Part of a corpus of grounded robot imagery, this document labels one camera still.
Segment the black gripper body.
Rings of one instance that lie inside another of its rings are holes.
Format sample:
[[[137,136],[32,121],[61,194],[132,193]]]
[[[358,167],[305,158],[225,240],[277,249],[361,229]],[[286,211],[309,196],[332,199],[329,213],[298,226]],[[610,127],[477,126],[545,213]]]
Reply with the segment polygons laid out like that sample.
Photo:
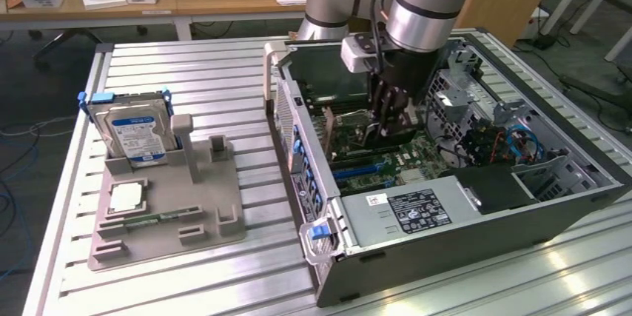
[[[372,76],[372,106],[380,105],[390,88],[398,88],[396,97],[409,99],[417,105],[426,93],[428,80],[438,63],[438,51],[417,53],[409,50],[392,50],[384,53],[384,66],[380,74]]]

